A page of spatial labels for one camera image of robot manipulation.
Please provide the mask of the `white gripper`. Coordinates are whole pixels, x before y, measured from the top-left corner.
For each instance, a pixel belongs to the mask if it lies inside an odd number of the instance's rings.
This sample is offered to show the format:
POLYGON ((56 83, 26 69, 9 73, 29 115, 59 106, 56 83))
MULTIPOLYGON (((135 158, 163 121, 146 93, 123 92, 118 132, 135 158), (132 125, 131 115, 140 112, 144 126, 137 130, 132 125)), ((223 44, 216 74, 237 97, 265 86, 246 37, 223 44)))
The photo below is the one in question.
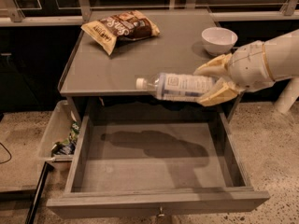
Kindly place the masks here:
POLYGON ((221 77, 196 102, 202 106, 219 105, 233 100, 243 91, 255 92, 275 84, 266 59, 262 41, 240 47, 232 55, 222 54, 199 66, 193 74, 204 77, 221 77), (231 79, 223 78, 229 73, 231 79))

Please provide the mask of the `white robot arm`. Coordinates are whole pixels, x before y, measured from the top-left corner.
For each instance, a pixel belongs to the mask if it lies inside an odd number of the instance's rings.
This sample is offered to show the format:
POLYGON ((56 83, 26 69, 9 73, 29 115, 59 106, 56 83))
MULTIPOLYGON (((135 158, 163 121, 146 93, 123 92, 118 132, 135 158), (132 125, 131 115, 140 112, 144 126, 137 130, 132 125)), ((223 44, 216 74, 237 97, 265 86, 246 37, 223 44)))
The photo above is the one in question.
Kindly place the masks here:
POLYGON ((241 46, 234 53, 204 63, 194 74, 217 79, 207 93, 196 99, 203 106, 222 104, 242 92, 260 91, 278 81, 298 77, 299 30, 241 46))

